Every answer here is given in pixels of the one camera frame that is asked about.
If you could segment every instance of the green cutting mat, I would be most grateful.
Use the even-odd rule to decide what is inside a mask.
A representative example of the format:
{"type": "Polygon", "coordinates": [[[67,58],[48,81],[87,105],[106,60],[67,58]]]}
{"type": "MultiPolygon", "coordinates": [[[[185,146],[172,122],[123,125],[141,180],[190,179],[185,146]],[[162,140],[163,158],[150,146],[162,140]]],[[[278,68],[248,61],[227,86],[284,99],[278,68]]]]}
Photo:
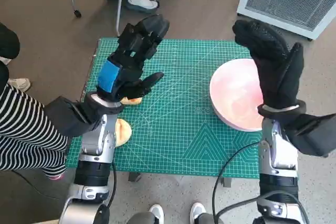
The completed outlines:
{"type": "MultiPolygon", "coordinates": [[[[115,38],[102,38],[94,58],[86,90],[95,90],[106,58],[116,49],[115,38]]],[[[233,41],[164,40],[146,62],[143,77],[164,72],[138,106],[126,106],[120,118],[131,124],[133,135],[117,148],[117,170],[144,173],[216,176],[223,163],[239,148],[259,141],[260,132],[240,132],[214,114],[209,83],[226,61],[249,58],[233,41]]],[[[80,138],[73,140],[67,159],[76,167],[80,138]]],[[[226,177],[258,177],[257,148],[239,154],[228,166],[226,177]]]]}

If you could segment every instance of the black cable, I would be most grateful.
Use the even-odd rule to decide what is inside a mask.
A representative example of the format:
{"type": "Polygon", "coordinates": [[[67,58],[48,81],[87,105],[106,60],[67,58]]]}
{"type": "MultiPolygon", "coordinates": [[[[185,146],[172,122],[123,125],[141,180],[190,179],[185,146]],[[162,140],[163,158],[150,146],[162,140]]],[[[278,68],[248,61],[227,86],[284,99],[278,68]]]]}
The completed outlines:
{"type": "Polygon", "coordinates": [[[56,197],[53,197],[53,196],[49,196],[49,195],[46,195],[46,194],[43,194],[41,193],[25,176],[23,176],[21,173],[18,173],[17,171],[15,170],[12,170],[12,172],[14,174],[16,174],[17,176],[21,177],[25,182],[27,182],[28,185],[30,185],[32,187],[32,189],[34,189],[35,192],[37,192],[38,194],[44,196],[44,197],[47,197],[49,199],[56,199],[56,200],[60,200],[60,198],[56,198],[56,197]]]}
{"type": "Polygon", "coordinates": [[[275,194],[285,194],[285,195],[291,197],[293,200],[295,200],[296,203],[299,205],[300,210],[301,210],[302,213],[303,213],[303,216],[304,216],[304,218],[305,218],[306,224],[309,224],[309,223],[310,223],[310,222],[309,222],[309,219],[308,219],[308,215],[307,215],[307,213],[306,213],[306,211],[305,211],[305,209],[304,209],[302,203],[299,201],[299,199],[298,199],[296,196],[294,196],[293,194],[289,193],[289,192],[286,192],[286,191],[279,191],[279,190],[276,190],[276,191],[270,191],[269,193],[260,195],[260,196],[258,196],[258,197],[252,198],[252,199],[247,199],[247,200],[244,200],[244,201],[235,203],[235,204],[233,204],[233,205],[231,205],[231,206],[228,206],[228,207],[222,209],[222,210],[219,211],[218,214],[215,216],[215,223],[218,223],[219,218],[220,218],[221,215],[223,215],[224,213],[226,213],[226,212],[228,212],[228,211],[230,211],[230,210],[232,210],[232,209],[234,209],[234,208],[236,208],[236,207],[244,206],[244,205],[246,205],[246,204],[255,202],[255,201],[259,200],[259,199],[266,199],[266,198],[268,198],[268,197],[270,197],[270,196],[272,196],[272,195],[275,195],[275,194]]]}
{"type": "Polygon", "coordinates": [[[216,190],[217,190],[217,186],[218,186],[218,183],[219,183],[219,180],[220,178],[222,177],[223,173],[224,173],[224,170],[226,168],[226,166],[233,160],[233,158],[238,154],[240,153],[241,151],[251,147],[251,146],[254,146],[254,145],[257,145],[259,144],[259,142],[255,142],[255,143],[251,143],[251,144],[248,144],[246,146],[244,146],[243,148],[240,148],[239,150],[236,151],[235,154],[233,154],[227,161],[226,163],[224,164],[224,166],[222,167],[222,169],[220,170],[219,174],[218,174],[218,177],[217,177],[217,180],[216,180],[216,183],[215,183],[215,186],[214,186],[214,190],[212,192],[212,214],[214,216],[214,220],[215,220],[215,224],[218,224],[218,220],[216,222],[216,207],[215,207],[215,196],[216,196],[216,190]]]}
{"type": "Polygon", "coordinates": [[[252,202],[255,202],[259,199],[265,199],[265,198],[268,198],[272,195],[275,195],[275,194],[285,194],[285,195],[288,195],[289,197],[291,197],[292,199],[294,199],[296,201],[296,203],[299,205],[299,208],[300,210],[302,211],[302,214],[303,214],[303,217],[305,218],[305,221],[307,224],[309,224],[309,218],[308,218],[308,215],[306,213],[306,210],[304,209],[302,203],[299,201],[299,199],[297,197],[295,197],[293,194],[291,193],[288,193],[286,191],[279,191],[279,190],[276,190],[276,191],[271,191],[269,193],[266,193],[264,195],[260,195],[258,197],[255,197],[255,198],[252,198],[252,199],[247,199],[247,200],[244,200],[244,201],[241,201],[241,202],[238,202],[238,203],[235,203],[231,206],[228,206],[224,209],[222,209],[221,211],[219,211],[217,214],[216,214],[216,210],[215,210],[215,196],[216,196],[216,190],[217,190],[217,186],[218,186],[218,183],[219,183],[219,180],[220,178],[222,177],[223,173],[224,173],[224,170],[226,168],[226,166],[233,160],[233,158],[239,154],[241,151],[243,151],[244,149],[246,148],[249,148],[251,146],[254,146],[254,145],[257,145],[259,144],[259,142],[255,142],[255,143],[252,143],[252,144],[249,144],[249,145],[246,145],[244,146],[243,148],[240,148],[239,150],[237,150],[235,152],[235,154],[233,154],[232,157],[230,157],[228,159],[228,161],[224,164],[224,166],[222,167],[222,169],[220,170],[219,174],[218,174],[218,177],[217,177],[217,180],[216,180],[216,183],[215,183],[215,186],[214,186],[214,190],[213,190],[213,194],[212,194],[212,212],[213,212],[213,217],[214,217],[214,221],[215,221],[215,224],[218,224],[218,221],[219,221],[219,218],[221,215],[223,215],[224,213],[234,209],[234,208],[237,208],[237,207],[241,207],[241,206],[244,206],[246,204],[249,204],[249,203],[252,203],[252,202]]]}
{"type": "Polygon", "coordinates": [[[112,162],[112,169],[113,169],[113,191],[112,191],[112,195],[111,198],[109,200],[109,203],[107,204],[107,207],[110,208],[112,201],[114,199],[114,196],[116,195],[116,190],[117,190],[117,171],[116,171],[116,166],[114,164],[114,161],[112,162]]]}

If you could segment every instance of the floor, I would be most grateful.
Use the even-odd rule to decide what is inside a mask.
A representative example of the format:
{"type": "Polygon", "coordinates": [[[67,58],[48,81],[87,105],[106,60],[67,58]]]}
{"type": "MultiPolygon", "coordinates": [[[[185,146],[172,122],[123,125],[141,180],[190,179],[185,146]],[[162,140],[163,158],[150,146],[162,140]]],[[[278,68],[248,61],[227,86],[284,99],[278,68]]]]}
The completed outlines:
{"type": "MultiPolygon", "coordinates": [[[[159,13],[171,22],[167,38],[232,39],[239,0],[160,0],[159,13]]],[[[116,0],[77,0],[82,19],[75,19],[70,0],[0,0],[0,22],[17,32],[19,57],[9,65],[11,77],[28,77],[29,94],[48,103],[59,95],[76,100],[89,71],[91,57],[100,37],[115,37],[116,0]]],[[[121,27],[136,23],[143,14],[122,11],[121,27]]],[[[314,42],[284,32],[290,43],[305,44],[306,68],[299,97],[309,112],[336,111],[336,21],[314,42]]],[[[334,223],[336,219],[336,153],[329,158],[300,157],[300,198],[311,223],[334,223]]],[[[32,223],[60,215],[73,171],[60,182],[48,181],[40,171],[22,172],[39,190],[61,200],[36,194],[11,172],[0,173],[0,218],[2,223],[32,223]]],[[[211,211],[215,178],[147,174],[138,183],[128,183],[118,173],[118,190],[111,208],[111,223],[126,223],[137,211],[160,203],[165,223],[188,223],[190,206],[201,201],[211,211]]],[[[258,181],[234,179],[231,189],[219,188],[217,208],[258,195],[258,181]]],[[[252,223],[259,216],[256,205],[234,210],[222,219],[226,224],[252,223]]]]}

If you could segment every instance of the blue tape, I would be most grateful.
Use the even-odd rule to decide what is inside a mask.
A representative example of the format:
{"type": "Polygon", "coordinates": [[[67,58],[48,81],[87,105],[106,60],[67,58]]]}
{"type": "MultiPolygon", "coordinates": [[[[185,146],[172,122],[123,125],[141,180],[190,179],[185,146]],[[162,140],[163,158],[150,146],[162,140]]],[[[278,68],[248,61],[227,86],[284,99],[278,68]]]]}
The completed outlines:
{"type": "Polygon", "coordinates": [[[118,76],[119,70],[120,68],[107,60],[99,72],[98,87],[106,92],[111,93],[114,81],[118,76]]]}

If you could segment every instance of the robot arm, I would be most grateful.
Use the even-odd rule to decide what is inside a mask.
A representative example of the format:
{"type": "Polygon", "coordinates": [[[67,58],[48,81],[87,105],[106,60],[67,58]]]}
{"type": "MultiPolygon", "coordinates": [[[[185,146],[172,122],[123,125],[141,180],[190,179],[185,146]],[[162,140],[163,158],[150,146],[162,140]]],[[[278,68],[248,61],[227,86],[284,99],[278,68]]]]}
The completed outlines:
{"type": "MultiPolygon", "coordinates": [[[[264,119],[262,124],[259,143],[260,194],[281,190],[298,198],[298,150],[288,141],[279,122],[264,119]]],[[[297,202],[287,195],[276,194],[259,199],[257,206],[262,217],[254,224],[306,224],[297,202]]]]}
{"type": "Polygon", "coordinates": [[[75,180],[70,185],[59,223],[108,224],[109,208],[103,201],[109,196],[108,178],[115,148],[114,127],[117,115],[123,109],[120,100],[148,94],[163,77],[163,73],[155,73],[140,79],[144,61],[156,53],[168,28],[169,22],[162,15],[148,17],[135,26],[127,24],[118,40],[118,48],[101,69],[97,91],[87,93],[81,103],[59,103],[63,104],[58,107],[64,112],[61,114],[71,115],[72,121],[78,120],[73,125],[89,125],[63,130],[72,133],[69,135],[84,134],[75,180]]]}
{"type": "Polygon", "coordinates": [[[256,21],[238,20],[235,41],[247,47],[254,59],[264,103],[258,107],[264,116],[259,143],[260,194],[262,217],[254,224],[308,224],[298,202],[298,151],[326,156],[336,148],[335,114],[306,114],[306,104],[297,100],[299,79],[303,71],[303,47],[295,43],[287,48],[285,40],[269,26],[256,21]]]}

